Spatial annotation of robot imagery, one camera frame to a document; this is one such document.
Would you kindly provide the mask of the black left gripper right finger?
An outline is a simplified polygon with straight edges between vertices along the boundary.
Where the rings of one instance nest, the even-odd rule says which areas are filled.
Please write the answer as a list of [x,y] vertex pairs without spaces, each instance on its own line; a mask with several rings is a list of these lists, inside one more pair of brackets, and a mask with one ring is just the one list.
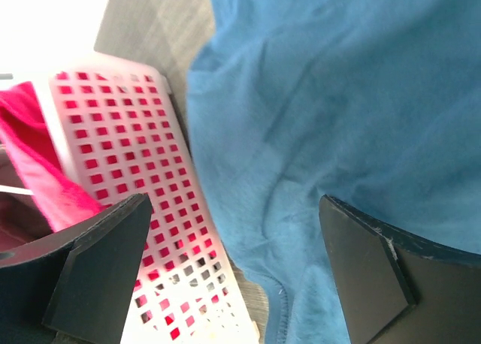
[[331,196],[319,220],[352,343],[478,343],[480,256]]

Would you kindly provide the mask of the white plastic basket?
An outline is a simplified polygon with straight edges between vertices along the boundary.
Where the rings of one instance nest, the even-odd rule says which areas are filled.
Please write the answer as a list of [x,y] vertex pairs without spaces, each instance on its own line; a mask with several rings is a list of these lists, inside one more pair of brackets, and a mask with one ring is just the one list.
[[124,343],[256,343],[165,78],[90,53],[32,84],[63,173],[101,205],[146,194],[153,207]]

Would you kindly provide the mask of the dark teal blue t-shirt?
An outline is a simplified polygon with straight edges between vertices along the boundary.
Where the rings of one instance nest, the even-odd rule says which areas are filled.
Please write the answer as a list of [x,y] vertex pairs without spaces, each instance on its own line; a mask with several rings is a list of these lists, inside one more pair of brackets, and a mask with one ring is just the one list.
[[480,0],[211,0],[189,140],[268,343],[349,340],[319,223],[331,195],[480,251]]

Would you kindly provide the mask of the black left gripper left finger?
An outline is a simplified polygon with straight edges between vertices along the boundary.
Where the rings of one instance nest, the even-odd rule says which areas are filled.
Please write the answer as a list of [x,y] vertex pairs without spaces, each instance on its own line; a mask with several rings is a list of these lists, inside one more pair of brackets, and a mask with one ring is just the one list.
[[118,343],[150,227],[149,196],[1,250],[3,343]]

